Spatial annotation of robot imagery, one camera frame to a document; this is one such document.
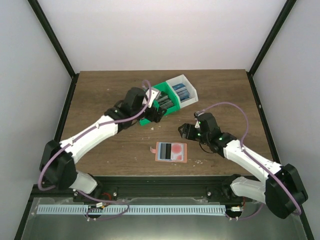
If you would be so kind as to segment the pink leather card holder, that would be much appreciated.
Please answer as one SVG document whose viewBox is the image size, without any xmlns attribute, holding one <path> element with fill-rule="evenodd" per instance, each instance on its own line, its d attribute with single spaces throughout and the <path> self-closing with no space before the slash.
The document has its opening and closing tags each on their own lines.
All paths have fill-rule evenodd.
<svg viewBox="0 0 320 240">
<path fill-rule="evenodd" d="M 160 143 L 165 143 L 165 142 L 157 142 L 155 147 L 150 147 L 149 150 L 151 153 L 154 154 L 155 156 L 155 161 L 156 162 L 172 162 L 172 163 L 186 163 L 188 161 L 187 155 L 188 155 L 188 150 L 187 150 L 187 144 L 186 143 L 180 143 L 180 144 L 184 144 L 184 161 L 173 161 L 171 159 L 169 160 L 160 160 L 159 156 L 160 156 Z"/>
</svg>

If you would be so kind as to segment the black credit card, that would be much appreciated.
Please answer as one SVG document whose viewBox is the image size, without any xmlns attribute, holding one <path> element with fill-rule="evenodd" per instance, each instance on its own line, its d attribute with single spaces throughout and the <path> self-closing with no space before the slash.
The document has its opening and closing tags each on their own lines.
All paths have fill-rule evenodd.
<svg viewBox="0 0 320 240">
<path fill-rule="evenodd" d="M 159 159 L 160 160 L 170 160 L 171 159 L 171 143 L 161 142 L 159 144 Z"/>
</svg>

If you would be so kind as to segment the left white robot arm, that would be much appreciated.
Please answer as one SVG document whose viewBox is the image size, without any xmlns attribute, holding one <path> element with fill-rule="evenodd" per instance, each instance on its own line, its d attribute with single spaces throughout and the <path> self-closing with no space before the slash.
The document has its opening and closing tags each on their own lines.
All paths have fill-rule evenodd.
<svg viewBox="0 0 320 240">
<path fill-rule="evenodd" d="M 42 191 L 74 189 L 84 193 L 91 202 L 102 196 L 102 184 L 89 173 L 76 169 L 77 162 L 104 140 L 115 136 L 137 123 L 140 119 L 158 123 L 166 110 L 154 106 L 160 91 L 131 88 L 125 98 L 109 108 L 95 123 L 80 133 L 60 142 L 49 141 L 40 163 L 38 188 Z"/>
</svg>

